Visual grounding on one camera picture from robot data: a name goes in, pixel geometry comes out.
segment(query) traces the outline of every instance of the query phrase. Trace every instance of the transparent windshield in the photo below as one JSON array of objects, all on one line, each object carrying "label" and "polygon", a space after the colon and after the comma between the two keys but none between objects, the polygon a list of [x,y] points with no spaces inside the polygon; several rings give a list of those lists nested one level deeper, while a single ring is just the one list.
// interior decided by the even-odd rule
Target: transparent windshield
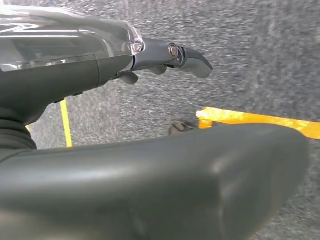
[{"label": "transparent windshield", "polygon": [[143,42],[126,21],[66,8],[2,5],[3,72],[116,56],[134,56]]}]

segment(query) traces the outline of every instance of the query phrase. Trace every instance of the bolt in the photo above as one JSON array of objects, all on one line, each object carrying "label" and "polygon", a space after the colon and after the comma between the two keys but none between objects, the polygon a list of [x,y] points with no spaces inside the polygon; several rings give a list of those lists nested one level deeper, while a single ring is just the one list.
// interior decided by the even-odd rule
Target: bolt
[{"label": "bolt", "polygon": [[177,58],[178,56],[178,48],[176,45],[171,44],[169,46],[169,54],[171,58]]}]

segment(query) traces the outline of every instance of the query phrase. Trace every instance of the yellow tape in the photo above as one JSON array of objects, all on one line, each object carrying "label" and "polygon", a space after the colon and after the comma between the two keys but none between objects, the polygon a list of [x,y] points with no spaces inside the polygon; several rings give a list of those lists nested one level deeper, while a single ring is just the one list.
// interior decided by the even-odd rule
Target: yellow tape
[{"label": "yellow tape", "polygon": [[66,136],[66,146],[69,148],[72,146],[72,140],[71,137],[69,118],[68,115],[68,107],[67,107],[67,102],[66,101],[66,99],[61,101],[60,106],[61,106],[62,121],[63,123],[64,135]]},{"label": "yellow tape", "polygon": [[275,124],[296,129],[307,138],[320,140],[320,122],[223,110],[214,107],[205,107],[202,111],[197,111],[196,116],[199,120],[198,127],[202,129],[210,128],[213,122],[223,124]]}]

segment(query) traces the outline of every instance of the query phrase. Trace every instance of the gray carpet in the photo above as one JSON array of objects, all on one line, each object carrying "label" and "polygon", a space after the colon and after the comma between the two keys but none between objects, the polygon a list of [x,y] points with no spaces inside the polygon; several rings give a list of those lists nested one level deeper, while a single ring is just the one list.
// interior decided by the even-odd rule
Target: gray carpet
[{"label": "gray carpet", "polygon": [[[48,0],[128,20],[144,36],[201,50],[214,67],[197,79],[141,72],[67,99],[74,145],[166,135],[175,118],[195,121],[205,106],[320,121],[319,0]],[[31,127],[39,148],[66,145],[60,105]],[[320,142],[312,141],[305,183],[257,240],[320,239]]]}]

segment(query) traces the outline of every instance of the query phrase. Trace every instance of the floor marking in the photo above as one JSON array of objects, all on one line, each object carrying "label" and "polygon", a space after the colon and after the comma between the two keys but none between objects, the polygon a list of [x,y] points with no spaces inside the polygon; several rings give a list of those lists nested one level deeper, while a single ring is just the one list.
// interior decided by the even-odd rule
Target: floor marking
[{"label": "floor marking", "polygon": [[198,127],[206,129],[212,127],[213,122],[223,124],[275,124],[296,129],[310,139],[320,140],[320,122],[268,116],[240,111],[224,110],[214,107],[205,107],[197,111]]},{"label": "floor marking", "polygon": [[68,115],[67,102],[66,99],[64,99],[61,101],[60,105],[61,106],[62,121],[63,123],[64,135],[66,136],[66,147],[68,148],[72,147],[72,140],[71,137],[70,123],[69,123],[69,117]]}]

